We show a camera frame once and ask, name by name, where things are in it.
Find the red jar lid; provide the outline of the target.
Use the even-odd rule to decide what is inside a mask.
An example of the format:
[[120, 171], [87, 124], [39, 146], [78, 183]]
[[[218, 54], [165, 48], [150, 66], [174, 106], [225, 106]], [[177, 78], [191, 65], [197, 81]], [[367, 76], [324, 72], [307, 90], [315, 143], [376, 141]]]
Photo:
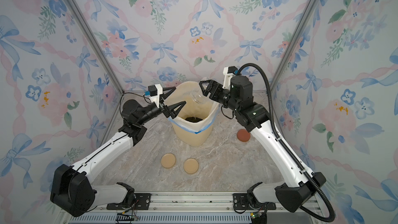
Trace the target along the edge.
[[241, 142], [248, 142], [251, 138], [251, 134], [245, 130], [245, 129], [240, 129], [237, 134], [237, 139]]

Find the glass jar light wood lid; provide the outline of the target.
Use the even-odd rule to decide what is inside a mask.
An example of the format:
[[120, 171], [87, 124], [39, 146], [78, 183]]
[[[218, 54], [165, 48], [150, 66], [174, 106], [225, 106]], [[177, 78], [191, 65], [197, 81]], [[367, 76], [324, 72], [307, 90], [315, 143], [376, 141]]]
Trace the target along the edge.
[[192, 100], [199, 105], [204, 105], [210, 102], [210, 99], [203, 95], [199, 82], [195, 82], [195, 85], [192, 86], [190, 96]]

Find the glass jar tan lid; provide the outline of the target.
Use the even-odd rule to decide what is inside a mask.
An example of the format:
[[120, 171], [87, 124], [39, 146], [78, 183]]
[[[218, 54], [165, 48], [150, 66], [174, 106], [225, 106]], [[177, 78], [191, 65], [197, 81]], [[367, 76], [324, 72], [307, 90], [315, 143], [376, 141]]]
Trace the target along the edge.
[[154, 133], [158, 135], [165, 135], [167, 133], [168, 128], [165, 123], [158, 122], [153, 125], [152, 130]]

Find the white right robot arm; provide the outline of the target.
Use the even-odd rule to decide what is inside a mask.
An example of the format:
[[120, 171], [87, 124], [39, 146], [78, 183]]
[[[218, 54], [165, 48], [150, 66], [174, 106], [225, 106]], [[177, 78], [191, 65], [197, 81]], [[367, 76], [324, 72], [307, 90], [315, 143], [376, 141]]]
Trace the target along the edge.
[[323, 174], [313, 172], [290, 149], [274, 126], [271, 113], [254, 101], [253, 86], [247, 77], [233, 76], [228, 79], [228, 85], [226, 88], [214, 80], [199, 83], [204, 96], [233, 111], [238, 123], [264, 147], [284, 179], [280, 183], [257, 183], [249, 188], [247, 197], [251, 207], [280, 203], [289, 212], [301, 209], [313, 217], [324, 219], [304, 206], [326, 182]]

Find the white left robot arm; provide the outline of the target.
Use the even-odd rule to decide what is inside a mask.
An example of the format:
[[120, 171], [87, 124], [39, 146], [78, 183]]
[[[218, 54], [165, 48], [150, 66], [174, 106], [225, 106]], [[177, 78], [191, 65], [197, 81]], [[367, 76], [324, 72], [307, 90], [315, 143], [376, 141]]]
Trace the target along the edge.
[[105, 144], [71, 166], [60, 165], [54, 173], [50, 201], [74, 217], [105, 204], [116, 204], [132, 209], [137, 199], [133, 187], [118, 182], [110, 186], [93, 186], [97, 176], [116, 158], [142, 140], [148, 121], [164, 115], [176, 118], [186, 102], [166, 105], [165, 100], [176, 87], [163, 88], [160, 84], [151, 85], [145, 92], [150, 104], [142, 106], [136, 100], [128, 100], [120, 105], [123, 125]]

